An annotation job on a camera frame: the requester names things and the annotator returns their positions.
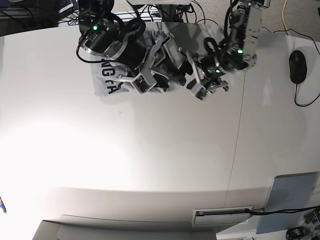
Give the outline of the grey T-shirt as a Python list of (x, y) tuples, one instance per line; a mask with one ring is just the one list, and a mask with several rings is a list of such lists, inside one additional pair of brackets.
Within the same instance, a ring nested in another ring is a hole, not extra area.
[(172, 34), (154, 29), (92, 34), (81, 47), (89, 54), (94, 92), (106, 97), (124, 92), (165, 93), (186, 85), (193, 70)]

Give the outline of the grey laptop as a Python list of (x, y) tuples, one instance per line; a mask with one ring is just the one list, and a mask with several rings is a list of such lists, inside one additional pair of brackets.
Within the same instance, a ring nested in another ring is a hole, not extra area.
[[(275, 212), (305, 208), (317, 180), (317, 172), (279, 175), (273, 179), (264, 210)], [(260, 218), (256, 234), (268, 234), (294, 228), (301, 213), (274, 213)]]

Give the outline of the blue orange pen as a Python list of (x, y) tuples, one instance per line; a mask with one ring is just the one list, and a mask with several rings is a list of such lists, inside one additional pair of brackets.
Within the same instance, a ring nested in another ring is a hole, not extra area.
[(0, 197), (0, 208), (2, 209), (4, 214), (7, 214), (7, 210), (6, 210), (5, 204), (4, 204), (4, 202), (3, 202), (1, 197)]

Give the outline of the black device bottom right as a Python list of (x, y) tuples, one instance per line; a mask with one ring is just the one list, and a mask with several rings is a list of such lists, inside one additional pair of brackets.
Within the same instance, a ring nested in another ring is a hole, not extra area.
[(285, 234), (286, 240), (301, 240), (307, 235), (307, 229), (303, 226), (288, 229)]

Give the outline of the black computer mouse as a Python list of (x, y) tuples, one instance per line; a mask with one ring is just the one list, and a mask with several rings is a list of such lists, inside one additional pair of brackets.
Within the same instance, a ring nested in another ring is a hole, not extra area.
[(292, 83), (299, 85), (307, 77), (307, 61), (300, 50), (294, 50), (289, 56), (289, 76)]

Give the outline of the black power adapter box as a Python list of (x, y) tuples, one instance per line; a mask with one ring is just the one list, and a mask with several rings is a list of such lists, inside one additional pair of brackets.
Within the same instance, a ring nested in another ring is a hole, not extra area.
[(74, 0), (56, 0), (55, 5), (57, 13), (61, 17), (68, 16), (69, 14), (72, 14), (75, 10)]

